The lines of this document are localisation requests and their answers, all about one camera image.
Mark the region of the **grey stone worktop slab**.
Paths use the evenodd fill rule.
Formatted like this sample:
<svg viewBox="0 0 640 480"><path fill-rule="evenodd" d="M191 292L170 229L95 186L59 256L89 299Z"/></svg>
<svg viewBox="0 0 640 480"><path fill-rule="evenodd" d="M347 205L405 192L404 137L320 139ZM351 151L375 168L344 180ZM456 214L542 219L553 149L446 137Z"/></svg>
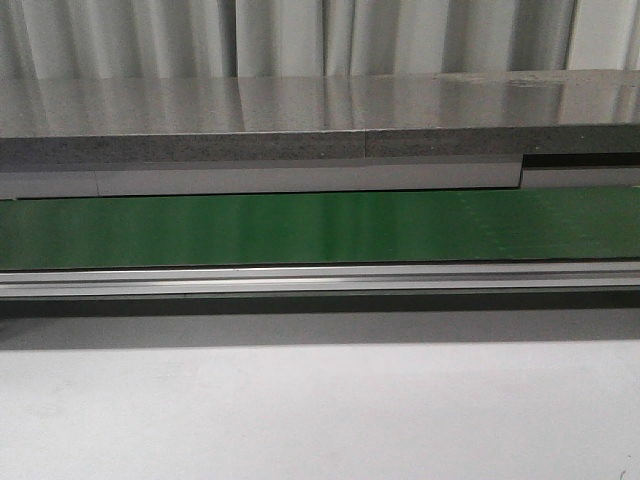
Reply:
<svg viewBox="0 0 640 480"><path fill-rule="evenodd" d="M635 71L1 84L5 170L638 148Z"/></svg>

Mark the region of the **green conveyor belt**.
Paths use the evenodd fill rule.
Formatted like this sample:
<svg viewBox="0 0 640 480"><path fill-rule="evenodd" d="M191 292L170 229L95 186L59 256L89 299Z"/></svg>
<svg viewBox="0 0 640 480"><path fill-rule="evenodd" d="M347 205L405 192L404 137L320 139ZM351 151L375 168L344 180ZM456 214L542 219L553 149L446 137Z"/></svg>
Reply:
<svg viewBox="0 0 640 480"><path fill-rule="evenodd" d="M5 200L5 271L635 258L635 187Z"/></svg>

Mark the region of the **grey panel under worktop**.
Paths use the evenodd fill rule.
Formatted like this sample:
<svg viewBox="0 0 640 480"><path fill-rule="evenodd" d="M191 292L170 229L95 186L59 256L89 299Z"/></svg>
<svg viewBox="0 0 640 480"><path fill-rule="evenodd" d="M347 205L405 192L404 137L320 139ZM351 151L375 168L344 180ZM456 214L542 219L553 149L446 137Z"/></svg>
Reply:
<svg viewBox="0 0 640 480"><path fill-rule="evenodd" d="M12 165L4 199L632 186L633 153Z"/></svg>

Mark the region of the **white pleated curtain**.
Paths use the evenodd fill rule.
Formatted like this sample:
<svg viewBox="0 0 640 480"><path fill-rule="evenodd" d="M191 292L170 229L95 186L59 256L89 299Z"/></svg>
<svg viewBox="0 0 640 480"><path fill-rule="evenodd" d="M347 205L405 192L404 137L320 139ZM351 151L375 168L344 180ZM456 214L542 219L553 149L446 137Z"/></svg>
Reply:
<svg viewBox="0 0 640 480"><path fill-rule="evenodd" d="M5 78L639 66L635 1L5 1Z"/></svg>

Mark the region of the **aluminium conveyor front rail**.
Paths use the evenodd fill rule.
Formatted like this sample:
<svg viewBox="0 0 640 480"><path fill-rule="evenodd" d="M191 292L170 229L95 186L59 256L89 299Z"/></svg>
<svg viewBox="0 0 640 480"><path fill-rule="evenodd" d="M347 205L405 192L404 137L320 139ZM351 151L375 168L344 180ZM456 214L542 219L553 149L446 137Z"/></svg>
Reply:
<svg viewBox="0 0 640 480"><path fill-rule="evenodd" d="M546 295L591 306L638 294L631 259L31 270L2 273L1 316L462 310Z"/></svg>

